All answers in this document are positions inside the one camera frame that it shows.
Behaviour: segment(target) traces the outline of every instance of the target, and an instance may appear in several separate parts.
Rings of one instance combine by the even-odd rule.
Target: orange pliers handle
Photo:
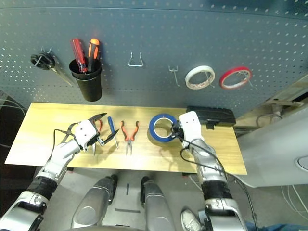
[[[125,125],[125,123],[124,123],[124,121],[122,120],[122,121],[121,121],[121,130],[122,130],[123,135],[124,135],[124,140],[125,140],[125,141],[128,141],[128,140],[134,141],[134,140],[135,140],[135,136],[136,136],[136,134],[137,134],[137,132],[138,132],[138,130],[139,130],[139,121],[136,121],[136,127],[135,127],[135,130],[133,131],[133,133],[132,133],[131,136],[128,135],[128,133],[127,133],[126,128],[125,128],[124,125]]]

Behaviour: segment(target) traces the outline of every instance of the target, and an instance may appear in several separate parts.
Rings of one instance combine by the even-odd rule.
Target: pen holder
[[[69,69],[71,70],[73,77],[76,79],[85,100],[94,102],[102,97],[102,66],[99,60],[95,60],[94,72],[92,73],[84,74],[80,72],[75,59],[69,64]]]

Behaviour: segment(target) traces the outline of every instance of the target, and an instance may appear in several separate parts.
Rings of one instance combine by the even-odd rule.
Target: wooden table
[[[119,149],[114,141],[103,147],[97,145],[96,155],[93,155],[92,149],[89,148],[88,153],[76,154],[69,167],[196,172],[194,164],[181,159],[181,143],[178,139],[169,143],[159,143],[149,133],[150,120],[156,114],[168,113],[178,118],[180,114],[185,113],[183,108],[32,103],[5,163],[45,165],[51,155],[54,129],[67,130],[70,124],[103,112],[108,113],[103,117],[103,139],[110,134],[108,116],[112,117],[115,129],[120,128],[120,122],[124,120],[129,133],[134,130],[136,120],[140,122],[136,140],[132,143],[132,156],[126,156],[126,142],[120,130],[116,135]],[[206,142],[215,148],[226,171],[247,174],[233,128],[216,126],[215,130],[207,130],[202,126],[202,135]],[[56,144],[63,137],[64,134],[57,133]],[[184,156],[193,160],[188,153]]]

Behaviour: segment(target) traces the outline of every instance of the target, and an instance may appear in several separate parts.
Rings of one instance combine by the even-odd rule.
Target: gray floor
[[[44,215],[41,230],[61,231],[70,228],[72,216],[79,202],[92,185],[100,178],[116,173],[119,176],[116,197],[108,207],[103,220],[106,225],[127,225],[144,229],[144,209],[140,197],[140,181],[143,176],[150,176],[160,186],[169,203],[177,230],[181,231],[180,212],[184,206],[194,212],[203,207],[204,201],[200,190],[187,177],[180,173],[146,172],[132,170],[108,170],[75,168],[73,173],[67,172],[54,193],[51,203]],[[229,184],[233,197],[237,200],[245,220],[252,221],[248,201],[242,190],[235,183]],[[308,186],[297,186],[304,202],[308,205]],[[280,187],[249,189],[257,214],[259,227],[278,223],[308,225],[308,221],[292,211],[283,199]],[[291,190],[291,197],[298,209],[302,209]],[[116,208],[139,210],[140,213],[118,212]]]

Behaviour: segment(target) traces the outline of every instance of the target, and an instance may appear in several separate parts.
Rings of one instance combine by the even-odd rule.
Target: blue tape roll
[[[171,137],[171,135],[169,135],[167,137],[162,137],[162,136],[159,136],[155,132],[155,124],[157,123],[158,120],[161,120],[161,119],[167,119],[172,124],[176,124],[178,122],[177,119],[175,117],[173,117],[172,115],[169,115],[169,114],[166,114],[166,113],[158,114],[158,115],[154,116],[153,119],[151,119],[151,121],[150,121],[150,134],[155,140],[157,140],[159,142],[166,143],[166,142],[172,141],[174,138]]]

